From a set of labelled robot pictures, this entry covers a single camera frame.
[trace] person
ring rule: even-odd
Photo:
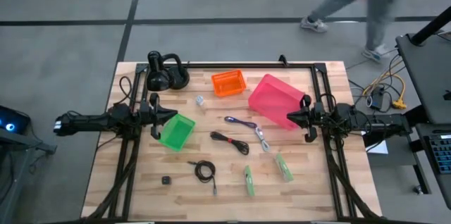
[[[316,32],[326,32],[328,26],[323,20],[354,1],[356,0],[325,0],[309,16],[301,20],[301,27]],[[395,2],[396,0],[368,0],[366,45],[362,55],[379,63],[386,53],[383,38]]]

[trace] blue led light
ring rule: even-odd
[[[15,125],[13,125],[13,124],[8,124],[8,125],[6,125],[6,130],[7,131],[12,131],[12,130],[14,130],[14,128],[16,128],[16,126]]]

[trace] keyboard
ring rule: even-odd
[[[433,151],[440,174],[451,174],[451,135],[429,136],[427,141]]]

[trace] pink plastic bin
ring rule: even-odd
[[[287,114],[300,110],[304,93],[272,75],[265,75],[248,99],[249,107],[287,130],[298,126]]]

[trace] butcher block tabletop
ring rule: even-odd
[[[326,64],[331,91],[337,102],[352,104],[344,63],[322,63]],[[119,79],[128,76],[133,82],[136,64],[118,64],[108,107],[123,98]],[[314,142],[306,143],[306,130],[284,130],[251,110],[247,103],[250,94],[265,74],[271,74],[315,100],[311,71],[303,68],[242,68],[246,90],[229,97],[217,97],[214,94],[211,75],[236,69],[189,68],[188,86],[182,90],[158,92],[162,107],[177,110],[180,115],[195,121],[196,125],[180,152],[175,152],[155,140],[150,135],[150,126],[143,129],[129,220],[336,220],[321,131],[318,130],[319,135]],[[324,93],[321,77],[319,82],[321,92]],[[143,84],[144,77],[140,80],[138,98],[141,96]],[[203,108],[196,105],[196,97],[199,95],[204,97]],[[253,129],[241,124],[226,123],[225,116],[256,123],[263,130],[265,140],[271,147],[270,152],[262,149]],[[241,154],[232,144],[212,140],[212,131],[248,143],[249,155]],[[101,133],[99,144],[114,136],[111,132]],[[82,216],[93,212],[113,186],[120,149],[121,138],[118,138],[97,151]],[[372,211],[381,214],[362,137],[347,137],[344,150],[352,186]],[[274,161],[277,153],[285,159],[293,181],[284,181]],[[213,195],[213,182],[200,182],[194,175],[194,166],[187,163],[201,160],[210,161],[216,167],[216,196]],[[246,166],[249,166],[252,172],[255,193],[253,197],[247,193],[244,176]],[[171,185],[161,184],[161,178],[166,175],[171,177]],[[344,212],[347,213],[341,185],[340,196]],[[121,199],[123,193],[119,197],[118,215],[122,209]]]

